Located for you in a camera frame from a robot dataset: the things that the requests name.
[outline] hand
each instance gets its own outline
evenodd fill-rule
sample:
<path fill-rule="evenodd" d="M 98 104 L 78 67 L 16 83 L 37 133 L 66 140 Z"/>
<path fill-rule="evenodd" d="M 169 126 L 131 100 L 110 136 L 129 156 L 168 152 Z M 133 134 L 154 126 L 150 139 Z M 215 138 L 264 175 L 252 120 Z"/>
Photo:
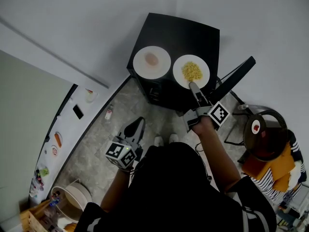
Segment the hand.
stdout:
<path fill-rule="evenodd" d="M 202 116 L 201 121 L 192 127 L 192 130 L 201 137 L 202 134 L 214 131 L 212 120 L 209 116 Z"/>

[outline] gray tiled floor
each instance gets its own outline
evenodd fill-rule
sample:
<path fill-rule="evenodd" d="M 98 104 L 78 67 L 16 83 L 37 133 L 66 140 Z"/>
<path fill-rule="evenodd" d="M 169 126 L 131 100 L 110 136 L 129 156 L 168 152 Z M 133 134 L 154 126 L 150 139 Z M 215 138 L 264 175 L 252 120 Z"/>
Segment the gray tiled floor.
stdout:
<path fill-rule="evenodd" d="M 230 112 L 233 112 L 238 105 L 231 94 L 226 95 L 221 103 Z M 174 111 L 148 104 L 133 79 L 130 79 L 118 92 L 111 104 L 113 104 L 111 119 L 106 120 L 104 118 L 106 108 L 75 149 L 56 182 L 56 185 L 66 186 L 79 178 L 81 183 L 90 191 L 93 202 L 98 204 L 100 204 L 117 171 L 117 167 L 104 157 L 103 151 L 107 141 L 118 133 L 125 122 L 138 116 L 145 118 L 146 129 L 140 143 L 143 149 L 148 149 L 153 144 L 154 137 L 159 134 L 165 141 L 168 141 L 171 133 L 177 133 L 180 141 L 187 143 L 192 148 L 199 143 L 198 137 L 192 131 L 186 133 L 182 118 L 178 117 Z M 236 126 L 229 140 L 233 142 L 242 141 L 244 118 L 230 116 L 218 130 L 222 142 L 234 125 Z M 244 153 L 245 148 L 224 143 L 223 145 L 240 170 L 237 160 Z M 204 153 L 202 152 L 201 155 L 207 164 Z"/>

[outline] yellow noodles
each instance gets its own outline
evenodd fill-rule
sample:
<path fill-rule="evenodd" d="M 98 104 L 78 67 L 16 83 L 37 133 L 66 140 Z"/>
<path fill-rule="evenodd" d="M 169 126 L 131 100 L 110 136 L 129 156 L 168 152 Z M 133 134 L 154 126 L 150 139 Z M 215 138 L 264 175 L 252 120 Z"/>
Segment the yellow noodles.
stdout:
<path fill-rule="evenodd" d="M 189 82 L 192 82 L 193 80 L 200 80 L 203 77 L 203 74 L 197 64 L 194 62 L 187 62 L 183 68 L 182 72 L 184 75 L 184 78 L 188 80 Z"/>

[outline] strap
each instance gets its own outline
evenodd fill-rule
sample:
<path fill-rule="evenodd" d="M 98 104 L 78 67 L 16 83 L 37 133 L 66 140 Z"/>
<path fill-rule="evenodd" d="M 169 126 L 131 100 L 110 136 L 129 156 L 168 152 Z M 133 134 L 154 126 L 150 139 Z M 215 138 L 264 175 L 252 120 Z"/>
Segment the strap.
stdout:
<path fill-rule="evenodd" d="M 263 224 L 264 231 L 269 232 L 269 227 L 268 227 L 267 221 L 266 221 L 264 215 L 261 212 L 252 210 L 252 209 L 245 207 L 245 206 L 242 206 L 242 203 L 240 201 L 238 193 L 236 193 L 236 192 L 227 193 L 227 196 L 229 196 L 230 198 L 232 198 L 233 200 L 238 202 L 240 204 L 240 206 L 242 207 L 242 223 L 243 223 L 243 231 L 244 232 L 249 232 L 248 220 L 255 219 L 255 218 L 259 218 L 260 221 Z"/>

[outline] food item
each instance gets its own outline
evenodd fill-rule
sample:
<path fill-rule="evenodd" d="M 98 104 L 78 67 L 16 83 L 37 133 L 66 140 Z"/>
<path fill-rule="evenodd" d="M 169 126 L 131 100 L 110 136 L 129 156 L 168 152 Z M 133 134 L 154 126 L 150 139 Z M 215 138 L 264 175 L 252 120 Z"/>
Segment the food item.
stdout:
<path fill-rule="evenodd" d="M 145 54 L 145 60 L 148 64 L 155 66 L 159 63 L 159 59 L 156 57 L 156 55 L 152 53 L 146 53 Z"/>
<path fill-rule="evenodd" d="M 58 150 L 55 146 L 52 146 L 53 155 L 56 157 L 58 155 Z"/>
<path fill-rule="evenodd" d="M 191 61 L 187 62 L 183 66 L 182 73 L 184 75 L 184 78 L 189 82 L 192 82 L 193 80 L 200 80 L 203 77 L 202 71 L 200 70 L 199 66 Z"/>
<path fill-rule="evenodd" d="M 59 148 L 61 148 L 61 146 L 62 146 L 62 138 L 61 138 L 61 135 L 60 135 L 59 132 L 55 133 L 55 139 L 57 141 L 57 144 L 58 144 Z"/>
<path fill-rule="evenodd" d="M 64 227 L 64 230 L 67 232 L 74 232 L 76 225 L 77 225 L 76 223 L 68 224 Z"/>

